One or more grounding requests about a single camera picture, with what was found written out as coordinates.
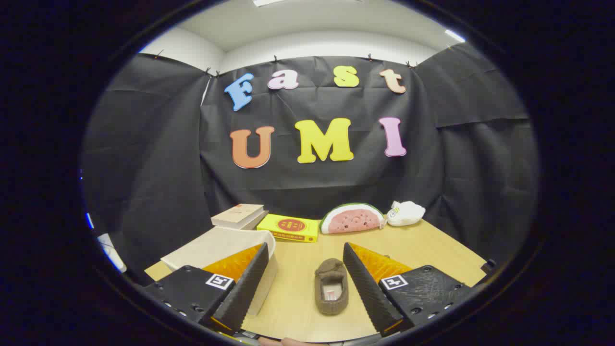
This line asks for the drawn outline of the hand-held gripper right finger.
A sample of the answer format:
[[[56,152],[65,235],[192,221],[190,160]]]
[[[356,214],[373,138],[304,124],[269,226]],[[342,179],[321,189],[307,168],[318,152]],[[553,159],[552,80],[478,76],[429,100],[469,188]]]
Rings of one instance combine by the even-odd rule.
[[[422,326],[461,304],[472,288],[432,265],[411,269],[360,245],[344,244],[343,261],[382,336]]]

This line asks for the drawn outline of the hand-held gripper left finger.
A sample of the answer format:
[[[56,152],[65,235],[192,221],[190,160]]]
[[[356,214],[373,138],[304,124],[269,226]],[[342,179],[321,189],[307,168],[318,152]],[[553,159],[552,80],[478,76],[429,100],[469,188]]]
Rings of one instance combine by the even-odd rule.
[[[184,319],[233,334],[243,324],[269,260],[263,242],[203,269],[182,266],[141,291]]]

